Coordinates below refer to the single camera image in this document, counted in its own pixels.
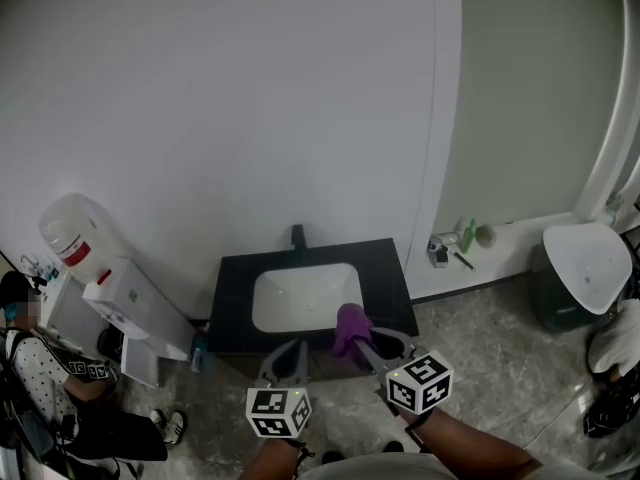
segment small bottle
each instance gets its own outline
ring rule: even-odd
[[[460,251],[463,254],[467,254],[469,252],[471,243],[476,236],[476,230],[476,220],[471,219],[471,223],[464,230],[464,235],[462,236],[462,241],[460,242]]]

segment gray floor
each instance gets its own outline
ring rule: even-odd
[[[444,408],[466,423],[527,449],[542,460],[606,465],[631,449],[640,435],[634,421],[612,438],[582,434],[582,413],[592,400],[585,370],[586,330],[560,336],[543,332],[531,318],[528,283],[518,278],[494,287],[416,306],[419,345],[441,352],[455,368],[452,397]],[[166,363],[161,389],[133,382],[121,387],[124,409],[179,409],[188,418],[183,442],[166,463],[147,464],[149,480],[236,478],[258,446],[244,419],[250,382],[211,358],[205,371]],[[377,452],[392,439],[415,445],[374,395],[363,377],[314,383],[315,414],[305,439],[319,452],[347,456]]]

